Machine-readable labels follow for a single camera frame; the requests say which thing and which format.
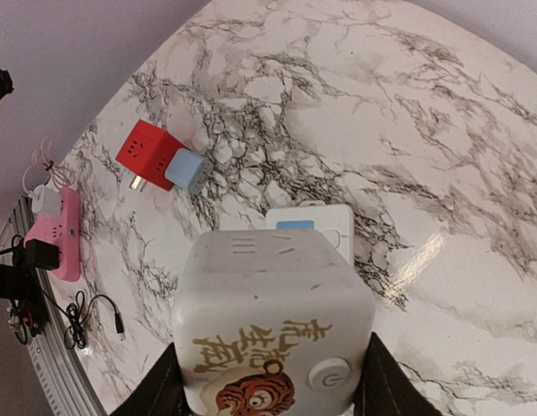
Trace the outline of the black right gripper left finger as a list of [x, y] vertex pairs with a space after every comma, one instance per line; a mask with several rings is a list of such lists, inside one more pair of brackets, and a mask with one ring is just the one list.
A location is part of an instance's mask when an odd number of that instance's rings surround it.
[[183, 376], [173, 343], [160, 355], [131, 395], [111, 413], [111, 416], [133, 415], [186, 415]]

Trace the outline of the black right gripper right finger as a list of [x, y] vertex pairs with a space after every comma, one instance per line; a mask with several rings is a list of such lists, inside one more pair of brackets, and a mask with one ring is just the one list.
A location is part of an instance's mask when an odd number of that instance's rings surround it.
[[441, 416], [413, 386], [376, 333], [353, 397], [355, 416]]

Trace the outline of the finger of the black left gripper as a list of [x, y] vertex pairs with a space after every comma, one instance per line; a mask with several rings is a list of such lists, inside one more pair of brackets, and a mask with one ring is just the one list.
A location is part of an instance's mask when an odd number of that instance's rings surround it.
[[0, 69], [0, 100], [14, 91], [13, 81], [7, 70]]

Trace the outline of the white cube adapter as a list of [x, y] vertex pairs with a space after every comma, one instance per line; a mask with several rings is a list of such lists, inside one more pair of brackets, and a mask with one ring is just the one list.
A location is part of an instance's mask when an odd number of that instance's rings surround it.
[[211, 231], [171, 314], [195, 415], [342, 415], [371, 338], [371, 290], [318, 231]]

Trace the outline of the white charger with pink cable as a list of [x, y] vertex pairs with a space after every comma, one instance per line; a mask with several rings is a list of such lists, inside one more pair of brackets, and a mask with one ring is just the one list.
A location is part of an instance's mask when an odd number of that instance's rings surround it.
[[[53, 140], [46, 137], [39, 148], [32, 153], [31, 165], [22, 176], [22, 187], [31, 200], [31, 210], [38, 217], [58, 218], [61, 215], [62, 196], [60, 190], [75, 183], [75, 174], [66, 164], [58, 164], [50, 155]], [[49, 178], [46, 184], [29, 189], [26, 177], [32, 169], [45, 172]]]

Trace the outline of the red cube socket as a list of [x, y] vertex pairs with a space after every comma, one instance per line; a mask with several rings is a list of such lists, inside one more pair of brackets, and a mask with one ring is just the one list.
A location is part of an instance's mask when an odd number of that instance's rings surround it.
[[138, 120], [115, 159], [147, 182], [170, 191], [173, 183], [165, 178], [165, 171], [180, 148], [185, 145], [166, 130]]

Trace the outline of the pink triangular power strip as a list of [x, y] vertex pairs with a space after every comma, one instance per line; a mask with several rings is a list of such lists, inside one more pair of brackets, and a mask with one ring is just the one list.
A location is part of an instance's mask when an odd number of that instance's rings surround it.
[[40, 240], [60, 249], [60, 266], [53, 274], [65, 282], [77, 282], [81, 277], [81, 196], [69, 188], [60, 190], [61, 215], [58, 218], [38, 217], [26, 234], [24, 242]]

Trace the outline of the white multicolour power strip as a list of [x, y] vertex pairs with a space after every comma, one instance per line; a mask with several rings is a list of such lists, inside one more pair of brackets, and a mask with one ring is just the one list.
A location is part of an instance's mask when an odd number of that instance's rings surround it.
[[306, 201], [299, 206], [274, 208], [266, 214], [266, 227], [273, 230], [316, 230], [350, 265], [354, 263], [354, 218], [349, 205]]

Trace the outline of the black power adapter with cable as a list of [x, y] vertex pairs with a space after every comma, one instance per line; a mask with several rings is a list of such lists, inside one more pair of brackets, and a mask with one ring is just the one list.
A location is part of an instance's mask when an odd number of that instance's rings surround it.
[[[13, 260], [16, 266], [46, 271], [56, 270], [60, 266], [60, 249], [53, 244], [40, 240], [33, 239], [27, 243], [20, 241], [18, 244], [12, 245], [11, 251], [13, 252]], [[87, 321], [91, 317], [94, 303], [99, 300], [105, 300], [112, 307], [116, 333], [122, 341], [125, 339], [126, 331], [120, 309], [109, 296], [98, 294], [87, 301], [85, 293], [79, 290], [74, 297], [74, 301], [63, 309], [44, 289], [41, 289], [41, 292], [45, 299], [60, 311], [68, 321], [68, 326], [63, 335], [63, 342], [68, 350], [76, 348], [83, 350], [87, 347]]]

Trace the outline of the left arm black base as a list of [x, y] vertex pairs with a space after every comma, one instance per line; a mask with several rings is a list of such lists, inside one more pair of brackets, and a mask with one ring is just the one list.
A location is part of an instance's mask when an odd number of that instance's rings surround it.
[[16, 234], [10, 247], [0, 250], [0, 301], [9, 302], [8, 324], [23, 345], [41, 334], [49, 322], [38, 273], [44, 265], [39, 257], [44, 247], [42, 241], [25, 241]]

